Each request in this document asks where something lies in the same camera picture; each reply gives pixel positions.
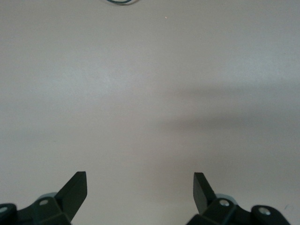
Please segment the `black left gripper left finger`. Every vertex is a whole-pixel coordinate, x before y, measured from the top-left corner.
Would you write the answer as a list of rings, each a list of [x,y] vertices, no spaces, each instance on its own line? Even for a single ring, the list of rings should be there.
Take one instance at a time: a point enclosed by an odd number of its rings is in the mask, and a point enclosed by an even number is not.
[[[54,195],[17,212],[18,225],[70,225],[87,196],[86,172],[76,172]]]

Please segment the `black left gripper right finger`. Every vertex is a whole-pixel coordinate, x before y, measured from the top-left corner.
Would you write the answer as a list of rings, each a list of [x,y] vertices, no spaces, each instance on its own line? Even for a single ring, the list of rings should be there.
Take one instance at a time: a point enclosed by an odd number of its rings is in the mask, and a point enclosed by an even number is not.
[[[249,225],[250,212],[242,209],[228,197],[218,197],[202,172],[195,172],[193,197],[198,214],[188,225]]]

